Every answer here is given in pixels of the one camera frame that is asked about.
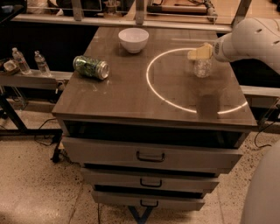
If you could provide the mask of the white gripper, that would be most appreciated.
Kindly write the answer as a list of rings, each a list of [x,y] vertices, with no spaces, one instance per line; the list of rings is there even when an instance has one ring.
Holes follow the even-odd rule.
[[[204,45],[191,50],[187,54],[189,60],[209,60],[212,55],[220,62],[232,62],[235,60],[236,50],[234,49],[232,35],[226,34],[217,38],[213,46]]]

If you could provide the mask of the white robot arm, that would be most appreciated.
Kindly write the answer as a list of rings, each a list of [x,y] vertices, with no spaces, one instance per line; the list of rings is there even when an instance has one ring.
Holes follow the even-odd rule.
[[[187,54],[189,60],[256,59],[280,74],[280,21],[247,18],[233,30]],[[280,142],[262,157],[248,187],[241,224],[280,224]]]

